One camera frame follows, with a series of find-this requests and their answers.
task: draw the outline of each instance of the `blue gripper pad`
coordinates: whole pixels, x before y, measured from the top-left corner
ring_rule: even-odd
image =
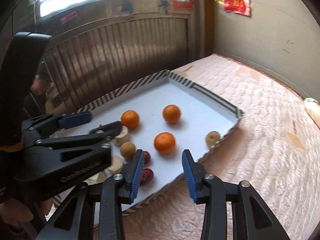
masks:
[[[137,162],[136,170],[134,172],[134,175],[132,177],[132,182],[131,182],[131,193],[130,193],[131,203],[133,203],[134,199],[137,197],[137,194],[138,194],[143,165],[144,165],[144,155],[141,152],[139,160]]]
[[[70,129],[79,125],[89,123],[92,120],[91,112],[83,112],[79,114],[65,115],[58,122],[60,128]]]
[[[197,193],[196,180],[193,176],[193,172],[192,172],[190,163],[188,161],[187,154],[184,151],[182,153],[182,167],[183,167],[184,176],[186,178],[186,183],[189,189],[190,197],[196,203],[199,198]]]

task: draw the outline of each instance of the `white paper surface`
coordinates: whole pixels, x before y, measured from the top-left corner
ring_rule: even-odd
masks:
[[[197,99],[199,96],[202,97],[201,94],[192,96],[188,93],[189,91],[188,88],[174,81],[154,82],[144,88],[141,87],[140,91],[136,89],[132,93],[121,96],[123,97],[121,100],[119,97],[94,109],[92,111],[94,118],[90,123],[62,130],[57,135],[87,134],[89,130],[99,125],[120,120],[122,113],[127,110],[136,111],[140,116],[140,123],[135,130],[129,131],[130,141],[136,145],[137,149],[150,153],[151,161],[145,167],[153,170],[154,178],[139,188],[138,196],[132,204],[135,205],[183,173],[181,156],[184,149],[189,149],[195,160],[200,159],[209,151],[205,136],[215,130],[223,137],[237,122],[235,116],[224,111],[218,104],[215,105],[212,102],[206,104],[206,99],[201,101]],[[182,113],[180,121],[175,125],[168,125],[162,117],[163,108],[170,104],[177,105]],[[153,140],[161,132],[170,132],[174,135],[175,152],[162,155],[155,150]],[[117,146],[113,146],[112,154],[122,158]],[[126,210],[132,205],[123,205],[122,209]]]

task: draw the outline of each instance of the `metal screw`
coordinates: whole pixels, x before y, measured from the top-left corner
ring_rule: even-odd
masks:
[[[101,147],[102,148],[110,148],[111,145],[109,143],[103,143],[103,144],[101,144]]]
[[[241,186],[242,187],[250,187],[250,183],[246,180],[241,181]]]
[[[113,175],[114,180],[121,180],[122,178],[123,178],[123,175],[120,173]]]
[[[213,175],[212,173],[206,173],[206,174],[204,175],[204,178],[205,178],[205,179],[213,179],[213,178],[214,178],[214,175]]]

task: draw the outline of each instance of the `white tray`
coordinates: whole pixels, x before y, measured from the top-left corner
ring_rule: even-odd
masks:
[[[165,106],[174,104],[181,109],[181,119],[175,125],[168,125],[162,117]],[[69,130],[56,133],[58,137],[87,134],[89,130],[120,119],[126,110],[134,110],[140,116],[139,126],[130,131],[130,141],[137,149],[146,150],[151,162],[154,178],[139,188],[132,205],[122,205],[124,214],[129,214],[147,204],[171,182],[183,173],[181,156],[189,149],[197,161],[209,152],[205,136],[218,131],[222,139],[240,121],[243,112],[228,101],[200,85],[172,71],[164,70],[132,82],[90,103],[78,111],[91,111],[93,120]],[[176,138],[176,150],[168,155],[159,154],[153,146],[155,136],[170,132]],[[113,146],[112,154],[122,158],[119,147]]]

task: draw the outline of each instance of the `person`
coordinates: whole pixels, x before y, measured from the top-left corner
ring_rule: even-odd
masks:
[[[40,211],[48,215],[53,204],[53,199],[40,203]],[[6,240],[29,240],[28,234],[23,229],[21,222],[29,222],[33,214],[19,200],[10,198],[0,204],[0,232]]]
[[[32,95],[27,95],[23,103],[23,120],[49,114],[53,111],[53,104],[47,100],[46,92],[49,89],[52,81],[47,73],[47,70],[40,66],[36,74],[32,86],[30,88]]]

